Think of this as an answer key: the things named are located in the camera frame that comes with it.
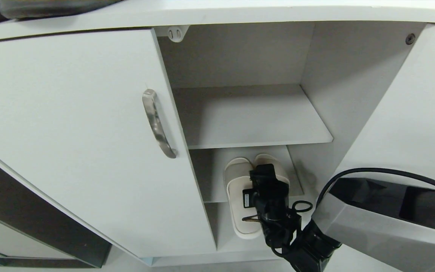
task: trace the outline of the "white slipper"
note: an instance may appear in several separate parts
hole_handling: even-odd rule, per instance
[[[254,159],[254,165],[266,164],[272,164],[275,167],[276,179],[278,179],[279,181],[283,181],[287,183],[288,186],[290,186],[290,178],[288,178],[288,174],[286,174],[285,169],[283,168],[281,162],[279,162],[278,159],[266,153],[259,154]]]
[[[233,229],[242,239],[255,239],[262,234],[260,223],[243,221],[243,217],[257,213],[256,208],[244,208],[243,205],[243,190],[253,187],[249,179],[251,170],[253,166],[246,158],[233,159],[224,169],[224,184],[228,193]]]

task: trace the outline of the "metal door handle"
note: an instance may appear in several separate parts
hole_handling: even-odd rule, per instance
[[[147,89],[144,91],[142,95],[143,108],[147,114],[147,119],[149,119],[150,129],[152,129],[160,149],[162,149],[167,157],[175,159],[176,150],[172,149],[169,145],[162,128],[162,123],[160,122],[159,114],[157,113],[156,97],[157,94],[154,90]]]

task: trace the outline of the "cabinet top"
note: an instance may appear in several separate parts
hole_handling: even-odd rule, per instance
[[[126,0],[85,14],[0,23],[0,39],[90,29],[285,21],[435,23],[435,0]]]

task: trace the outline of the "cabinet shelf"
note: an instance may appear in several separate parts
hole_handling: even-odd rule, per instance
[[[185,88],[173,94],[189,149],[333,140],[298,84]]]
[[[278,159],[290,179],[290,196],[301,196],[303,190],[286,146],[264,146],[246,148],[217,148],[190,150],[192,165],[204,203],[227,202],[224,186],[224,168],[232,159],[245,157],[251,163],[256,155],[268,153]]]
[[[152,267],[279,259],[280,257],[276,256],[271,251],[271,249],[268,248],[267,250],[259,251],[240,251],[160,257],[154,258],[152,262]]]

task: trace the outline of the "cabinet door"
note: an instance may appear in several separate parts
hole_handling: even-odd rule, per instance
[[[0,163],[138,257],[216,250],[153,30],[0,42]]]

